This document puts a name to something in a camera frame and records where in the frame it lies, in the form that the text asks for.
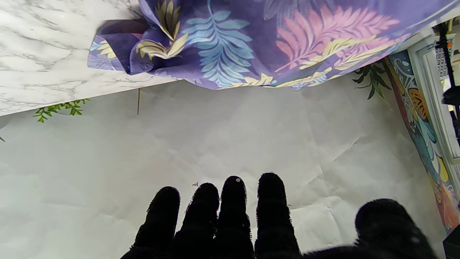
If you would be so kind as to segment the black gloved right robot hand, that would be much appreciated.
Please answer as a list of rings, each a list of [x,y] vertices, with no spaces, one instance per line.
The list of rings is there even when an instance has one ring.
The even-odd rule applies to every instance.
[[[435,259],[426,236],[393,199],[364,204],[355,217],[351,245],[302,253],[292,225],[285,186],[273,172],[258,182],[257,238],[251,240],[243,180],[226,179],[221,194],[211,183],[195,191],[176,231],[180,194],[171,186],[150,203],[124,259]]]

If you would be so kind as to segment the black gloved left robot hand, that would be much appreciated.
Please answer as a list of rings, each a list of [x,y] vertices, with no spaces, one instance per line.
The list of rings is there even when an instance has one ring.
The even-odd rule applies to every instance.
[[[460,86],[450,87],[442,95],[442,103],[445,105],[460,106]]]

